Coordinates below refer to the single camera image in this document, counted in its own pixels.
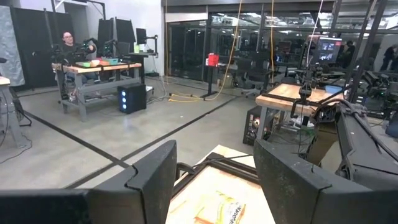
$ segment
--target person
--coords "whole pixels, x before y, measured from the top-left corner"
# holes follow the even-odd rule
[[[81,44],[75,43],[73,36],[70,32],[65,31],[62,33],[62,40],[63,40],[63,45],[62,45],[62,50],[64,52],[76,52],[77,49],[81,47]],[[89,54],[92,54],[95,52],[95,47],[93,45],[88,46]],[[71,72],[66,73],[67,77],[69,78],[75,78],[75,74]],[[97,80],[98,76],[94,72],[87,72],[87,73],[82,73],[81,74],[81,82],[83,84],[86,84],[88,80]],[[70,101],[76,100],[76,93],[77,90],[75,89],[71,94],[70,94]]]
[[[341,56],[342,67],[347,68],[351,63],[355,52],[355,45],[352,40],[347,41],[347,49]]]
[[[388,68],[388,65],[391,63],[390,70],[393,70],[396,67],[395,60],[395,52],[397,51],[398,44],[393,44],[384,52],[383,64],[381,65],[380,71],[385,71]]]

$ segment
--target computer tower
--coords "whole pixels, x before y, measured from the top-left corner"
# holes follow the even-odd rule
[[[254,141],[257,138],[257,130],[260,125],[260,115],[261,106],[256,106],[248,110],[246,115],[246,122],[243,133],[243,144],[248,144],[250,146],[254,145]],[[268,125],[265,125],[264,140],[267,140],[271,135],[272,125],[274,124],[274,119],[270,121]]]
[[[141,83],[134,83],[118,87],[119,110],[126,114],[147,108],[146,86]]]

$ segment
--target concrete floor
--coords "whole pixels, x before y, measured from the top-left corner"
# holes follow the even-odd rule
[[[207,84],[192,80],[170,78],[168,92],[202,95]],[[160,82],[147,79],[160,96]],[[167,100],[148,105],[146,110],[125,115],[117,111],[117,103],[109,101],[88,110],[88,121],[82,123],[78,111],[63,114],[57,103],[59,93],[48,88],[21,95],[26,111],[80,138],[85,144],[33,120],[32,127],[23,128],[32,148],[10,161],[0,164],[0,189],[43,189],[94,187],[123,170],[112,162],[122,159],[133,164],[170,139],[177,140],[178,161],[193,165],[218,144],[242,152],[252,153],[252,147],[242,143],[247,110],[256,104],[253,99],[240,96],[239,90],[225,90],[216,100],[193,103]],[[186,98],[175,98],[189,101]],[[386,141],[396,149],[398,143]],[[104,157],[93,148],[104,151]],[[7,136],[0,150],[0,162],[23,149],[15,149]]]

